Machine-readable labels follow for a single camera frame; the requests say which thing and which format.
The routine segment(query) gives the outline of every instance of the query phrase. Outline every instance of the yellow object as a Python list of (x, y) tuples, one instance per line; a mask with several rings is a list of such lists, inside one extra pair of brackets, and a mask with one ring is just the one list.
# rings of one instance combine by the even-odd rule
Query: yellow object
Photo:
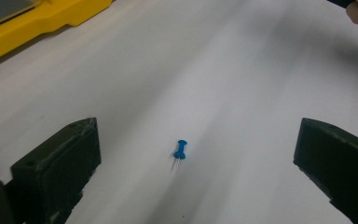
[(35, 8), (0, 24), (0, 56), (66, 24), (78, 26), (111, 4), (112, 0), (43, 0)]

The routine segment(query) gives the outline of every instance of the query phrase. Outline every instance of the black object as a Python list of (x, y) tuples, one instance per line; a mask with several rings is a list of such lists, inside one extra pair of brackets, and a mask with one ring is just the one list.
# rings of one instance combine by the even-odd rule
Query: black object
[(67, 125), (11, 166), (0, 182), (0, 224), (62, 224), (101, 163), (96, 119)]
[(294, 164), (358, 224), (358, 137), (328, 123), (302, 119)]
[(355, 2), (353, 0), (327, 0), (331, 3), (334, 3), (336, 4), (337, 6), (339, 7), (343, 7), (343, 8), (347, 8), (347, 6), (352, 3), (352, 2)]
[(0, 0), (0, 22), (9, 20), (37, 4), (36, 0)]

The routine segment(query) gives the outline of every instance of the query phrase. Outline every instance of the push pin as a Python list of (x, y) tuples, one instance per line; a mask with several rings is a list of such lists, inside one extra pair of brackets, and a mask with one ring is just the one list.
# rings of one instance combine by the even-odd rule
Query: push pin
[(176, 167), (179, 168), (179, 162), (180, 160), (184, 160), (186, 158), (185, 155), (185, 145), (187, 145), (187, 141), (185, 140), (179, 140), (179, 148), (175, 153), (173, 153), (173, 156), (176, 158)]

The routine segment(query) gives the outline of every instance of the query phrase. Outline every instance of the white table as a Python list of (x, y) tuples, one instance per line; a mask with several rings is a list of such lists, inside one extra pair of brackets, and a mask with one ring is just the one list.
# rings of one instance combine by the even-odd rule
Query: white table
[(103, 163), (68, 224), (349, 224), (292, 160), (304, 117), (358, 136), (358, 26), (326, 1), (117, 0), (0, 60), (0, 179), (87, 117)]

